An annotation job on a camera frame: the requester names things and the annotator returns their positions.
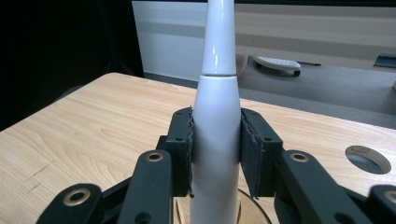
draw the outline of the brass ring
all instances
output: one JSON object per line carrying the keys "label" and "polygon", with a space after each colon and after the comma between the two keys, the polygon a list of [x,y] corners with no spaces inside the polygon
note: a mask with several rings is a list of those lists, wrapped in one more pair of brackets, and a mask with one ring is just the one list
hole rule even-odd
{"label": "brass ring", "polygon": [[76,206],[87,201],[91,196],[88,189],[74,189],[64,196],[64,205]]}
{"label": "brass ring", "polygon": [[163,159],[163,154],[157,153],[157,152],[153,152],[153,153],[150,153],[150,154],[146,157],[146,159],[147,159],[148,161],[160,161],[160,160]]}
{"label": "brass ring", "polygon": [[385,197],[393,203],[396,203],[396,190],[385,191]]}
{"label": "brass ring", "polygon": [[309,158],[307,156],[305,156],[303,153],[294,152],[294,153],[290,154],[290,157],[294,161],[299,161],[299,162],[308,162],[309,161]]}

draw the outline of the wooden tabletop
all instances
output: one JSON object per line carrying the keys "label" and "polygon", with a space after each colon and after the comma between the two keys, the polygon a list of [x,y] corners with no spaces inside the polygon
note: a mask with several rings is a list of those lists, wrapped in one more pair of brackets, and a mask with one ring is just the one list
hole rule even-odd
{"label": "wooden tabletop", "polygon": [[[0,132],[0,223],[33,223],[63,189],[94,183],[102,190],[129,177],[138,156],[167,134],[175,111],[193,105],[195,89],[121,74],[104,75]],[[342,186],[367,195],[396,184],[396,131],[241,99],[284,141],[311,153]],[[373,175],[345,155],[349,146],[375,149],[391,171]],[[240,189],[248,191],[242,172]],[[276,221],[273,199],[258,200]]]}

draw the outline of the round hole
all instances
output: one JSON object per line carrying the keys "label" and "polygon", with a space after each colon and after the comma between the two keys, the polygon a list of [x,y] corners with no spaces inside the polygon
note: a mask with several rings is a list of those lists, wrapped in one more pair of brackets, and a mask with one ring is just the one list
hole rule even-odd
{"label": "round hole", "polygon": [[88,189],[74,189],[64,196],[64,205],[76,206],[87,201],[91,196]]}
{"label": "round hole", "polygon": [[147,160],[148,161],[160,161],[163,159],[163,154],[161,153],[151,153],[147,156]]}
{"label": "round hole", "polygon": [[298,152],[292,153],[292,154],[290,155],[290,157],[291,157],[293,160],[299,161],[299,162],[307,162],[307,161],[309,161],[308,157],[306,157],[304,154],[298,153]]}
{"label": "round hole", "polygon": [[141,212],[134,217],[135,224],[149,224],[151,221],[151,214],[148,212]]}
{"label": "round hole", "polygon": [[77,193],[75,193],[75,194],[73,194],[71,197],[70,197],[70,201],[78,201],[78,200],[81,200],[83,197],[84,197],[84,193],[83,192],[77,192]]}
{"label": "round hole", "polygon": [[348,147],[346,149],[346,157],[352,164],[371,174],[384,175],[391,170],[388,159],[369,147]]}
{"label": "round hole", "polygon": [[396,203],[396,191],[395,190],[387,190],[385,191],[385,197],[393,203]]}
{"label": "round hole", "polygon": [[334,215],[334,217],[335,217],[335,220],[337,220],[339,223],[343,223],[343,224],[354,224],[355,223],[355,221],[353,221],[353,219],[350,216],[348,216],[344,213],[336,213]]}

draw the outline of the black curtain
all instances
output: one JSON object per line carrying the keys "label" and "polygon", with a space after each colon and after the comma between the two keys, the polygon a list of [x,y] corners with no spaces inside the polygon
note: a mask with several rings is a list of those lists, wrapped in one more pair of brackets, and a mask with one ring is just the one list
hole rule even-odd
{"label": "black curtain", "polygon": [[105,73],[143,76],[131,1],[9,1],[0,13],[0,131]]}

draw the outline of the gray floor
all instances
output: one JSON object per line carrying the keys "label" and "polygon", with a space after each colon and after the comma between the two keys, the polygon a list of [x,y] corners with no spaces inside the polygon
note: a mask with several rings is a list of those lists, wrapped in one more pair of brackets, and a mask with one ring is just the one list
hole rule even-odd
{"label": "gray floor", "polygon": [[[395,73],[366,71],[301,63],[302,73],[293,77],[262,67],[253,60],[239,78],[242,98],[307,112],[396,129]],[[196,88],[189,80],[146,74],[147,78]]]}

